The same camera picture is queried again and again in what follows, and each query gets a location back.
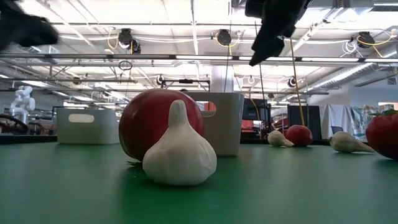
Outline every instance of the computer screen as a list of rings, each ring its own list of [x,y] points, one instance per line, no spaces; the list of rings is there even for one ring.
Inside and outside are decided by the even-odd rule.
[[[256,107],[254,105],[257,106],[260,121],[267,121],[268,120],[268,112],[266,111],[267,100],[264,105],[264,100],[262,99],[252,99],[252,100],[244,99],[242,119],[253,120],[253,121],[258,120]]]

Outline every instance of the yellow cable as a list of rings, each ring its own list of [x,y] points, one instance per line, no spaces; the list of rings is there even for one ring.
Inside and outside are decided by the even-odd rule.
[[[374,50],[377,52],[377,54],[378,54],[380,57],[383,57],[383,55],[380,54],[379,50],[378,50],[375,46],[372,46],[372,47],[374,48]]]
[[[292,40],[292,37],[290,37],[290,48],[292,49],[292,61],[293,61],[293,70],[294,70],[294,81],[296,82],[296,93],[297,93],[297,97],[298,97],[298,107],[300,108],[301,124],[302,124],[302,126],[305,126],[303,108],[302,108],[302,106],[301,106],[301,100],[300,100],[300,94],[299,94],[299,84],[297,83],[297,72],[296,72],[296,64],[295,64],[295,59],[294,59],[294,48],[293,48],[293,40]]]
[[[254,108],[256,109],[256,112],[257,112],[257,119],[259,120],[259,121],[261,121],[260,120],[260,114],[259,114],[259,110],[257,109],[257,106],[256,106],[256,104],[254,103],[254,101],[251,99],[251,98],[249,98],[250,100],[251,100],[251,102],[253,103],[253,105],[254,105]],[[261,125],[260,125],[260,139],[262,139],[262,133],[261,133]]]
[[[378,45],[382,45],[382,44],[386,44],[386,43],[390,42],[390,40],[392,39],[392,35],[393,35],[393,34],[394,34],[394,32],[391,32],[390,38],[388,38],[388,40],[383,41],[383,42],[380,42],[380,43],[377,43],[377,44],[366,43],[366,42],[363,42],[362,40],[359,40],[359,38],[361,37],[360,35],[357,36],[356,40],[357,40],[359,43],[361,43],[361,44],[366,44],[366,45],[370,45],[370,46],[378,46]]]
[[[216,37],[217,43],[218,43],[220,46],[222,46],[222,47],[229,47],[229,54],[232,55],[232,49],[231,49],[231,48],[234,47],[236,44],[239,43],[239,38],[237,39],[237,42],[236,42],[235,44],[233,44],[233,45],[229,44],[228,46],[225,46],[225,45],[220,44],[220,42],[217,40],[218,33],[216,33],[215,37]]]
[[[109,38],[108,38],[108,46],[112,50],[116,49],[118,47],[118,44],[119,44],[119,33],[118,33],[118,38],[116,38],[116,45],[114,47],[111,45],[111,42],[109,41]]]
[[[134,46],[134,44],[133,44],[133,42],[131,41],[131,42],[130,42],[130,54],[133,54],[133,53],[134,53],[134,51],[132,50],[133,46]]]

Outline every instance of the white garlic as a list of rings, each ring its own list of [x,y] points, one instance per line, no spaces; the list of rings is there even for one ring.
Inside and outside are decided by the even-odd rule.
[[[329,139],[330,146],[338,152],[374,152],[374,150],[354,136],[344,131],[339,131]]]
[[[294,146],[294,144],[287,140],[285,138],[285,136],[280,133],[279,131],[273,131],[271,133],[268,134],[268,142],[271,146],[274,147],[281,147],[281,146],[285,146],[285,147],[292,147]]]
[[[182,100],[169,111],[169,128],[145,154],[142,167],[154,182],[196,185],[216,171],[217,156],[210,143],[189,124]]]

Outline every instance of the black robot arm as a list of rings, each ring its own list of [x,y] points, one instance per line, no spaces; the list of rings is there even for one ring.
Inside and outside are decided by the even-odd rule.
[[[48,20],[25,14],[16,0],[0,0],[0,11],[0,52],[11,42],[23,47],[58,42],[58,33]]]
[[[252,45],[255,66],[269,57],[277,57],[285,47],[283,38],[291,37],[295,23],[312,0],[247,0],[245,15],[261,19],[261,28]]]

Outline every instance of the green tabletop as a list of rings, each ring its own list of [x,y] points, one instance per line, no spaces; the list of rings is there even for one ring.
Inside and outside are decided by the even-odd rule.
[[[0,223],[397,223],[398,162],[242,145],[197,187],[153,184],[119,145],[0,146]]]

